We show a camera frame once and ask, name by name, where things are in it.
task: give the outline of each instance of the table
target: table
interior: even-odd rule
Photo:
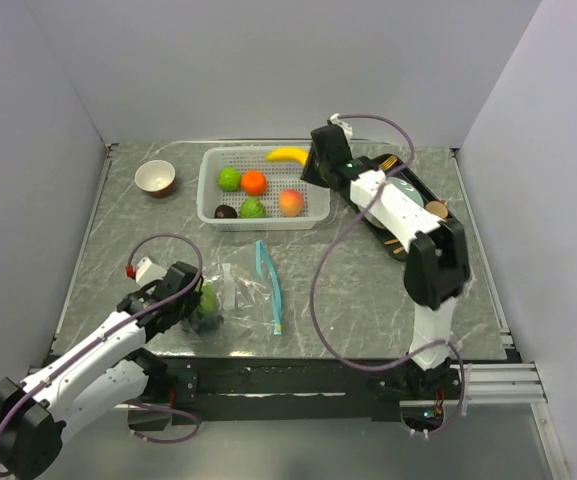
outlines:
[[[258,144],[254,142],[240,144]],[[237,143],[121,143],[111,149],[112,162],[87,236],[85,249],[67,298],[52,353],[61,355],[99,326],[136,285],[125,276],[132,247],[154,233],[181,233],[195,241],[207,264],[248,249],[263,239],[280,277],[284,310],[283,335],[272,335],[272,317],[227,321],[210,340],[173,327],[147,346],[163,356],[252,356],[318,358],[328,356],[312,327],[308,289],[317,261],[351,210],[332,194],[331,213],[312,230],[281,232],[218,232],[201,223],[196,213],[199,165],[210,148]],[[355,142],[355,156],[395,153],[403,148]],[[135,170],[151,159],[171,162],[180,186],[164,199],[145,196],[135,186]],[[472,219],[460,187],[452,153],[447,148],[421,148],[413,170],[465,225],[471,280],[453,320],[453,341],[468,360],[504,360],[500,324]],[[157,240],[137,258],[149,255],[168,266],[176,260],[196,263],[189,247],[176,240]],[[403,288],[404,265],[388,258],[368,229],[358,226],[333,252],[321,276],[317,313],[329,341],[350,358],[397,358],[410,345],[413,302]]]

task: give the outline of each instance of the gray floor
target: gray floor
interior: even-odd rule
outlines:
[[[81,432],[41,480],[552,478],[529,405],[471,406],[428,442],[358,419],[211,423],[187,443],[155,445],[128,436],[125,415]]]
[[[208,272],[223,262],[238,269],[243,283],[254,272],[250,257],[255,240],[268,245],[280,278],[284,310],[283,336],[272,335],[268,303],[229,312],[219,333],[208,340],[173,328],[153,339],[148,348],[160,355],[321,357],[308,311],[308,288],[323,250],[352,214],[332,195],[331,214],[312,230],[292,232],[218,232],[201,223],[196,213],[199,165],[204,152],[219,144],[123,143],[114,147],[112,165],[96,212],[86,250],[53,351],[63,354],[92,332],[123,296],[135,289],[126,278],[128,252],[144,237],[176,232],[199,244]],[[407,153],[399,147],[358,143],[355,156]],[[150,159],[167,160],[177,169],[180,185],[171,197],[155,200],[134,185],[135,170]],[[467,231],[472,278],[459,300],[453,321],[453,341],[468,360],[504,359],[499,323],[484,273],[454,160],[447,148],[419,149],[414,170],[447,201]],[[195,262],[188,247],[160,240],[140,252],[164,265],[176,260]],[[413,303],[403,289],[403,264],[390,260],[369,231],[358,227],[337,248],[320,279],[317,311],[329,341],[342,355],[363,358],[402,356],[410,346]]]

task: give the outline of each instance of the peach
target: peach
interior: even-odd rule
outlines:
[[[284,217],[296,217],[304,208],[304,196],[297,190],[284,190],[279,195],[279,210]]]

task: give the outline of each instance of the white wall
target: white wall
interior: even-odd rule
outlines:
[[[542,2],[459,163],[577,479],[577,2]]]
[[[341,111],[458,147],[539,0],[27,3],[107,143],[303,138]]]
[[[48,351],[103,153],[24,2],[0,2],[0,379]]]

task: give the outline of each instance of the orange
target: orange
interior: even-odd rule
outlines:
[[[263,195],[267,186],[266,177],[264,177],[263,173],[258,172],[257,170],[246,172],[244,176],[241,177],[241,188],[243,188],[244,192],[248,195],[254,197]]]

